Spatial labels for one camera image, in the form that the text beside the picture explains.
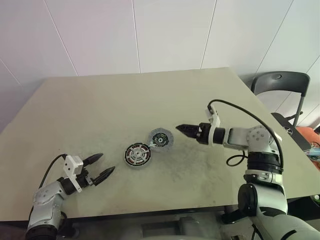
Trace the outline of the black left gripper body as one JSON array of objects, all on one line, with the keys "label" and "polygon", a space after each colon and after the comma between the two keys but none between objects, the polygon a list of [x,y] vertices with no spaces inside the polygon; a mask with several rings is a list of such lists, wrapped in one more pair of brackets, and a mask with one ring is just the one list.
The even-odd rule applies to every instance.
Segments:
[{"label": "black left gripper body", "polygon": [[75,180],[78,184],[78,186],[76,187],[78,193],[82,192],[83,188],[94,185],[96,181],[95,178],[89,175],[87,169],[82,169],[81,173],[76,175]]}]

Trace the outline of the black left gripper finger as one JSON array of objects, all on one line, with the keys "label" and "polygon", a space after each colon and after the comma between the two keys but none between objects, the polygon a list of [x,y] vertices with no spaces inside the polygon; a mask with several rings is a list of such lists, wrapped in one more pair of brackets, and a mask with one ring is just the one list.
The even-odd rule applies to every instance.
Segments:
[{"label": "black left gripper finger", "polygon": [[99,176],[97,176],[96,178],[94,178],[92,180],[93,184],[95,186],[98,186],[100,183],[102,183],[104,180],[106,180],[115,170],[115,166],[109,167],[106,170],[104,170],[103,172],[101,172],[99,174]]},{"label": "black left gripper finger", "polygon": [[83,160],[83,165],[84,166],[91,165],[91,164],[95,163],[96,161],[98,161],[103,155],[104,155],[103,153],[93,154]]}]

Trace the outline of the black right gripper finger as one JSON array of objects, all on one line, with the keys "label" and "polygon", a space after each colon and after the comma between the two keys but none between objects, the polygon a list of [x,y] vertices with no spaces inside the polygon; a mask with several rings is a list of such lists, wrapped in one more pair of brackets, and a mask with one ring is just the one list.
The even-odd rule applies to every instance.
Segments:
[{"label": "black right gripper finger", "polygon": [[197,128],[179,128],[178,130],[188,138],[193,138],[193,139],[197,138],[197,134],[198,134]]},{"label": "black right gripper finger", "polygon": [[192,124],[180,124],[176,127],[176,129],[179,131],[197,131],[199,126]]}]

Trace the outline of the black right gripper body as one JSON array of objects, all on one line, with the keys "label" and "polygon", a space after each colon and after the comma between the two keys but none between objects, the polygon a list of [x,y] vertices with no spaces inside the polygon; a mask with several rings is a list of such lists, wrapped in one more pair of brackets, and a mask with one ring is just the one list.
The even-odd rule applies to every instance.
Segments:
[{"label": "black right gripper body", "polygon": [[213,137],[211,136],[212,125],[210,123],[201,122],[198,125],[196,133],[196,141],[202,145],[210,145],[213,143]]}]

